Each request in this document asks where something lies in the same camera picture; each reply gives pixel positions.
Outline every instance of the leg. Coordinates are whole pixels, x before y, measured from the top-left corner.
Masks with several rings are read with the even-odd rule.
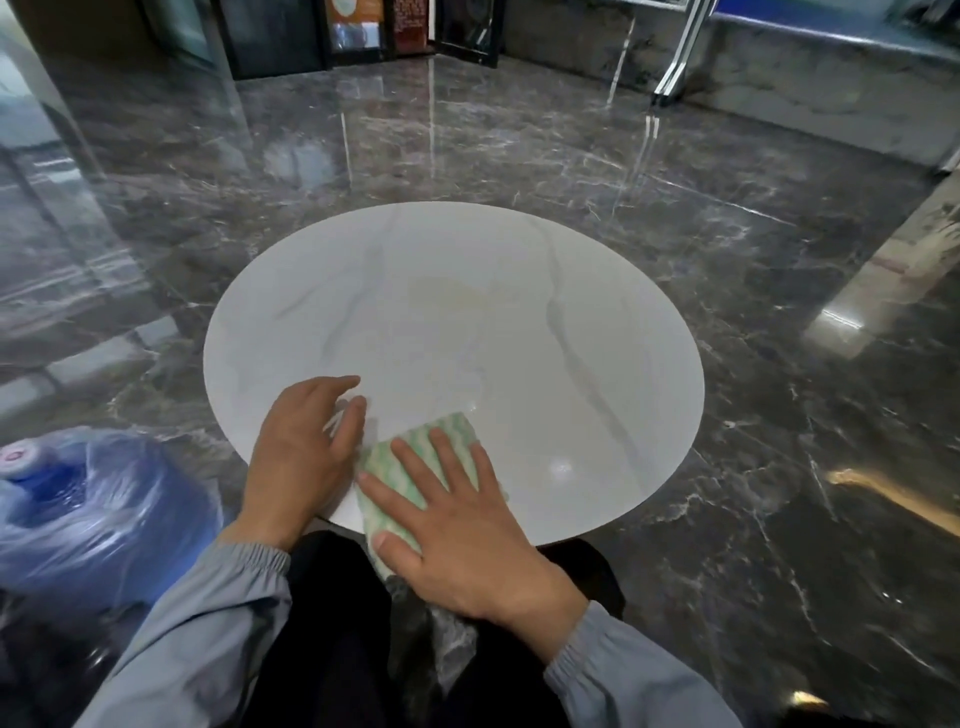
[[[617,618],[626,600],[607,561],[586,541],[546,546],[541,552],[561,567],[589,599]],[[560,699],[543,681],[543,663],[499,627],[481,623],[477,654],[450,695],[431,716],[431,728],[568,726]]]
[[[700,29],[704,20],[713,12],[714,0],[689,0],[684,31],[680,35],[680,42],[673,55],[673,60],[667,66],[663,78],[654,89],[653,104],[665,106],[677,97],[686,75],[686,65],[690,60],[690,53],[700,36]]]
[[[360,545],[329,531],[293,554],[290,618],[267,653],[243,728],[394,725],[390,597]]]

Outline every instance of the round table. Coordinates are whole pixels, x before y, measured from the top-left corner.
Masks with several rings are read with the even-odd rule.
[[[355,210],[289,237],[230,285],[204,381],[249,462],[280,391],[358,374],[365,442],[466,413],[537,545],[639,505],[700,424],[697,346],[658,287],[604,245],[483,205]],[[330,519],[356,531],[350,491]]]

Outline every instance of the blue plastic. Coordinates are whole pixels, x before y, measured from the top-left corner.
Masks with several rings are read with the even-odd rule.
[[[56,460],[0,489],[0,589],[71,610],[152,604],[223,526],[219,497],[154,440],[75,427],[39,441]]]

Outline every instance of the dark marble floor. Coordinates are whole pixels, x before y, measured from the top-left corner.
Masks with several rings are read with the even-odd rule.
[[[236,503],[244,466],[206,403],[201,350],[244,266],[362,206],[520,209],[629,258],[703,357],[693,450],[588,536],[627,619],[743,716],[809,691],[859,717],[958,720],[960,541],[832,481],[880,473],[958,505],[960,279],[945,268],[883,326],[834,316],[855,346],[817,328],[930,193],[923,170],[711,111],[655,118],[629,92],[608,108],[604,85],[509,60],[238,85],[50,67],[77,124],[58,119],[66,144],[53,127],[25,141],[38,122],[22,109],[0,117],[2,439],[135,427]]]

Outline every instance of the hand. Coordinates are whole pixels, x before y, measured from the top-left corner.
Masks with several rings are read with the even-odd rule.
[[[527,541],[479,443],[470,446],[475,489],[443,431],[431,430],[430,442],[449,491],[409,445],[399,439],[391,443],[423,494],[425,510],[373,475],[360,473],[360,489],[413,534],[420,553],[386,531],[373,535],[373,548],[425,601],[497,623],[550,662],[583,616],[587,598]]]
[[[220,541],[289,551],[310,520],[346,489],[363,439],[367,401],[350,401],[332,440],[324,426],[337,398],[359,383],[359,376],[318,376],[280,393],[253,447],[240,516]]]

